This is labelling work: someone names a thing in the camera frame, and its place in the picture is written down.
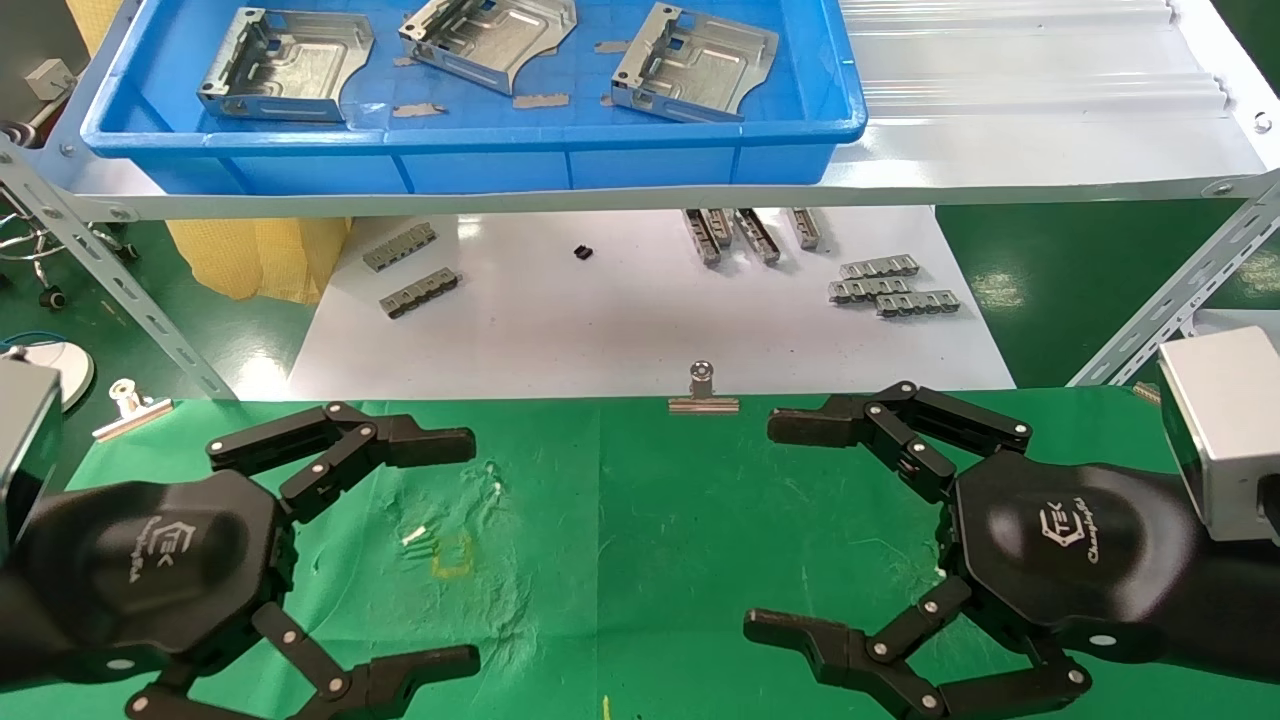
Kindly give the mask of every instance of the black robotic gripper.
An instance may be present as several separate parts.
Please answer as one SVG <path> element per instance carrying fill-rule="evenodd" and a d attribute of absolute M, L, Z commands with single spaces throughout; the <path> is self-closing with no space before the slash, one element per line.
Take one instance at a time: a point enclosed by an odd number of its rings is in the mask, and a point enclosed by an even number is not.
<path fill-rule="evenodd" d="M 261 638 L 315 687 L 293 720 L 388 720 L 419 687 L 474 675 L 475 646 L 344 670 L 282 605 L 306 524 L 381 464 L 475 457 L 470 429 L 424 430 L 408 415 L 334 402 L 218 438 L 214 473 L 180 484 L 131 482 L 41 501 L 0 568 L 0 691 L 159 676 L 132 720 L 255 720 L 187 697 Z M 280 497 L 250 477 L 319 454 Z"/>
<path fill-rule="evenodd" d="M 1064 651 L 1280 683 L 1280 548 L 1213 542 L 1181 478 L 1027 459 L 1029 424 L 897 383 L 819 410 L 774 410 L 769 438 L 865 446 L 942 503 L 946 579 L 874 634 L 750 610 L 748 639 L 801 652 L 814 678 L 893 717 L 1000 720 L 1059 710 L 1092 685 Z M 980 460 L 959 473 L 922 436 Z M 960 614 L 1032 667 L 931 684 L 908 659 Z"/>

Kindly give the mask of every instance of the small metal part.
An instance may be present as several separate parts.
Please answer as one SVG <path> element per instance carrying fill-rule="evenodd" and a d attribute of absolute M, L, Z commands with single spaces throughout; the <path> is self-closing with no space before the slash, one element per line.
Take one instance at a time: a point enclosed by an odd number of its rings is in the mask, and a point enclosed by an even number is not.
<path fill-rule="evenodd" d="M 849 281 L 867 278 L 887 278 L 895 275 L 914 275 L 920 272 L 920 264 L 910 255 L 892 255 L 890 258 L 876 258 L 873 260 L 860 260 L 840 266 L 840 277 Z"/>
<path fill-rule="evenodd" d="M 707 360 L 699 360 L 689 368 L 689 397 L 667 400 L 667 410 L 672 415 L 735 415 L 739 411 L 736 397 L 716 397 L 712 377 L 716 369 Z"/>
<path fill-rule="evenodd" d="M 792 208 L 791 222 L 796 225 L 796 237 L 800 238 L 800 250 L 818 250 L 822 233 L 818 232 L 818 223 L 808 208 Z"/>
<path fill-rule="evenodd" d="M 173 410 L 173 400 L 168 397 L 154 400 L 138 395 L 137 384 L 129 378 L 115 380 L 106 392 L 115 401 L 120 419 L 93 430 L 93 439 L 106 442 L 123 436 L 133 428 L 142 427 Z"/>
<path fill-rule="evenodd" d="M 375 273 L 380 273 L 396 263 L 399 263 L 404 258 L 408 258 L 413 252 L 426 247 L 426 245 L 433 240 L 435 240 L 435 231 L 431 229 L 431 223 L 413 225 L 369 252 L 365 252 L 365 264 L 369 265 Z"/>
<path fill-rule="evenodd" d="M 902 278 L 872 278 L 865 281 L 836 281 L 827 286 L 827 300 L 836 305 L 864 302 L 879 295 L 902 295 L 911 286 Z"/>
<path fill-rule="evenodd" d="M 778 33 L 655 3 L 613 73 L 613 102 L 681 122 L 741 122 Z"/>
<path fill-rule="evenodd" d="M 719 246 L 716 245 L 716 238 L 712 236 L 712 229 L 707 225 L 707 218 L 701 211 L 695 209 L 686 209 L 685 213 L 685 227 L 689 228 L 689 236 L 694 238 L 694 247 L 698 250 L 698 256 L 703 259 L 703 265 L 708 268 L 719 264 Z"/>
<path fill-rule="evenodd" d="M 577 26 L 573 0 L 430 0 L 399 28 L 410 58 L 503 95 Z"/>
<path fill-rule="evenodd" d="M 773 242 L 773 236 L 769 234 L 769 229 L 764 227 L 764 222 L 755 214 L 755 210 L 739 208 L 733 210 L 733 219 L 737 220 L 737 227 L 742 228 L 746 243 L 751 246 L 751 250 L 755 250 L 765 265 L 773 265 L 782 258 L 778 243 Z"/>
<path fill-rule="evenodd" d="M 1133 393 L 1152 405 L 1160 406 L 1160 388 L 1151 383 L 1134 383 Z"/>
<path fill-rule="evenodd" d="M 342 88 L 372 47 L 365 15 L 241 8 L 197 95 L 214 115 L 340 123 Z"/>
<path fill-rule="evenodd" d="M 960 301 L 950 290 L 881 295 L 876 299 L 876 314 L 881 318 L 933 315 L 936 313 L 955 313 L 959 309 Z"/>
<path fill-rule="evenodd" d="M 393 292 L 379 301 L 388 318 L 396 319 L 410 310 L 458 287 L 462 275 L 448 268 L 442 268 L 430 275 Z"/>
<path fill-rule="evenodd" d="M 707 218 L 707 227 L 712 231 L 712 238 L 721 246 L 721 250 L 733 242 L 733 228 L 728 223 L 728 214 L 723 208 L 710 208 L 703 210 Z"/>

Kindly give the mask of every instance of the wire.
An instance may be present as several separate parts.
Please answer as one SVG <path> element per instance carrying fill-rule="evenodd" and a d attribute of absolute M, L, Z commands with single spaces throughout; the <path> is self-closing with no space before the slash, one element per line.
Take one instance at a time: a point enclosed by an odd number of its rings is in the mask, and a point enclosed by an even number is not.
<path fill-rule="evenodd" d="M 24 333 L 13 334 L 13 336 L 9 336 L 9 337 L 6 337 L 4 340 L 0 340 L 0 350 L 8 348 L 8 347 L 13 347 L 14 345 L 18 345 L 18 341 L 20 341 L 23 338 L 28 338 L 28 337 L 42 337 L 42 338 L 46 338 L 46 340 L 37 341 L 37 342 L 27 342 L 27 343 L 23 343 L 23 345 L 50 345 L 50 343 L 54 343 L 54 342 L 67 342 L 67 338 L 63 337 L 63 336 L 60 336 L 60 334 L 58 334 L 58 333 L 51 333 L 49 331 L 28 331 L 28 332 L 24 332 Z"/>

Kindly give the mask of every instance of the green cloth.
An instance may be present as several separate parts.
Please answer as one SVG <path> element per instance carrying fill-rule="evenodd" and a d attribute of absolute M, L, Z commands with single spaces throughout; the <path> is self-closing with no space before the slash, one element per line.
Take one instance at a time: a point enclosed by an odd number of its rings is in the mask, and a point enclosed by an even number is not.
<path fill-rule="evenodd" d="M 1037 460 L 1174 470 L 1157 409 L 1123 389 L 965 397 L 1028 421 Z M 471 427 L 480 455 L 381 469 L 301 528 L 285 609 L 344 666 L 479 644 L 480 675 L 424 688 L 412 720 L 884 719 L 865 696 L 817 685 L 801 656 L 741 634 L 755 606 L 879 629 L 938 582 L 937 507 L 865 450 L 767 441 L 772 407 L 820 400 L 751 397 L 740 415 L 704 418 L 671 416 L 660 398 L 361 404 Z M 211 438 L 302 407 L 180 402 L 95 447 L 73 487 L 201 478 Z M 293 469 L 259 479 L 274 488 Z M 933 682 L 1023 666 L 964 619 L 915 657 Z M 1276 717 L 1280 706 L 1272 685 L 1083 662 L 1094 689 L 1057 717 Z M 142 684 L 12 693 L 0 717 L 114 720 Z M 310 694 L 259 643 L 193 697 L 283 719 Z"/>

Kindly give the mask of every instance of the office chair wheel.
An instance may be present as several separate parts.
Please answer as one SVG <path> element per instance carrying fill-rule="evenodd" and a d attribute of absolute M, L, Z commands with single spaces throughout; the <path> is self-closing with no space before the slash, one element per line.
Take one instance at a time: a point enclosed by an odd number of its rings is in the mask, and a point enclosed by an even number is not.
<path fill-rule="evenodd" d="M 40 306 L 49 307 L 54 313 L 67 307 L 67 296 L 63 295 L 61 288 L 56 284 L 49 286 L 49 290 L 40 293 Z"/>
<path fill-rule="evenodd" d="M 113 252 L 115 252 L 115 256 L 119 258 L 120 263 L 124 263 L 125 265 L 129 265 L 141 258 L 141 255 L 138 255 L 138 249 L 133 247 L 132 242 L 125 242 L 119 247 L 119 250 L 114 250 Z"/>

